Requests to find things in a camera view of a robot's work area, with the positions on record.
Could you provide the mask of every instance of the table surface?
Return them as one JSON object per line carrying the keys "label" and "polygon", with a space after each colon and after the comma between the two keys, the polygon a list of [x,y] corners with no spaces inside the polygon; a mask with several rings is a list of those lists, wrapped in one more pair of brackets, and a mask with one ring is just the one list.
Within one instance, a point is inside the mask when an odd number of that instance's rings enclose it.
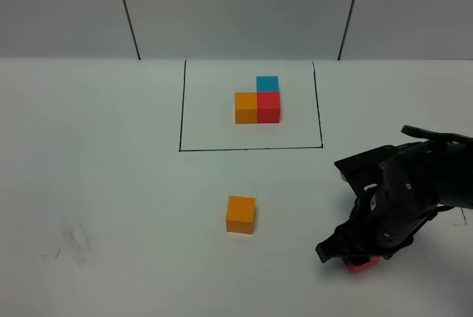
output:
{"label": "table surface", "polygon": [[[184,61],[0,60],[2,316],[470,316],[473,215],[350,275],[336,160],[473,135],[469,61],[315,62],[323,149],[179,152]],[[253,235],[225,232],[256,197]]]}

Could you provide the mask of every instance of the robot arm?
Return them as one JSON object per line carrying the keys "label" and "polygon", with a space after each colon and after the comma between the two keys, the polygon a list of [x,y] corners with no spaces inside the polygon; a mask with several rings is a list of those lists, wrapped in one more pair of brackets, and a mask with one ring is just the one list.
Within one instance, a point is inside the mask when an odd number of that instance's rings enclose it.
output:
{"label": "robot arm", "polygon": [[422,143],[383,146],[335,163],[356,194],[350,218],[317,245],[322,263],[392,257],[439,212],[473,208],[473,139],[405,126]]}

